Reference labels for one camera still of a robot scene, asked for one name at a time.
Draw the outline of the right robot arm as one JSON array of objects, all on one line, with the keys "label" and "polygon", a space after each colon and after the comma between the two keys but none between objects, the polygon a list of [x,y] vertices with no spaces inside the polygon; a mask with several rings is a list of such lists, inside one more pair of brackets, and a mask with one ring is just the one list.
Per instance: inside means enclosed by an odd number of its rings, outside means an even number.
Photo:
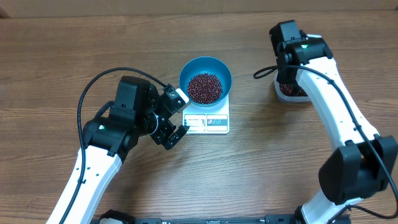
[{"label": "right robot arm", "polygon": [[356,106],[343,83],[333,54],[322,38],[272,38],[280,83],[301,87],[322,120],[332,154],[318,172],[320,190],[291,215],[291,223],[349,223],[352,208],[390,220],[358,202],[397,186],[391,173],[397,159],[397,141],[382,137]]}]

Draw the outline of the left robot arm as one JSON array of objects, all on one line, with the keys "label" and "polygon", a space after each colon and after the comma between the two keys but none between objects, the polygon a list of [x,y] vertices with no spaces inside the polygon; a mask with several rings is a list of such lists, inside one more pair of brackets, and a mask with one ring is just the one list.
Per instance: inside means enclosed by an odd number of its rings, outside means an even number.
[{"label": "left robot arm", "polygon": [[166,150],[189,127],[176,127],[170,117],[190,104],[179,88],[167,85],[159,94],[148,80],[123,76],[116,97],[83,128],[83,149],[48,223],[89,223],[98,204],[138,139],[150,136]]}]

